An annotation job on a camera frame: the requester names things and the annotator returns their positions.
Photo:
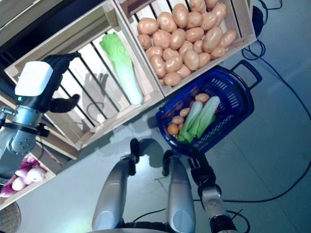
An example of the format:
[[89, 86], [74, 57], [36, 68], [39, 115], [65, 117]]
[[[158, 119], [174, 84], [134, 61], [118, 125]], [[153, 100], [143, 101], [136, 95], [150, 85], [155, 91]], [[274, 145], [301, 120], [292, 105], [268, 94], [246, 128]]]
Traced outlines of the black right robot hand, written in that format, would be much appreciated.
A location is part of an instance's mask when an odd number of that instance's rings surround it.
[[199, 188], [214, 186], [216, 176], [209, 165], [204, 154], [199, 154], [195, 158], [188, 158], [192, 179]]

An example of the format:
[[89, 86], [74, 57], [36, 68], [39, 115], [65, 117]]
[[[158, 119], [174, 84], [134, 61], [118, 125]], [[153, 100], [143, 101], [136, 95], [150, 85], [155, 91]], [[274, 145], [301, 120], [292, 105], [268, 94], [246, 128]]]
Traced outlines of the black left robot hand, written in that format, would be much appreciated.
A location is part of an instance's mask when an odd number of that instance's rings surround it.
[[71, 111], [77, 105], [80, 95], [74, 94], [67, 99], [54, 99], [53, 95], [58, 90], [70, 62], [80, 56], [80, 53], [74, 52], [49, 55], [41, 61], [27, 62], [15, 86], [18, 104], [41, 113]]

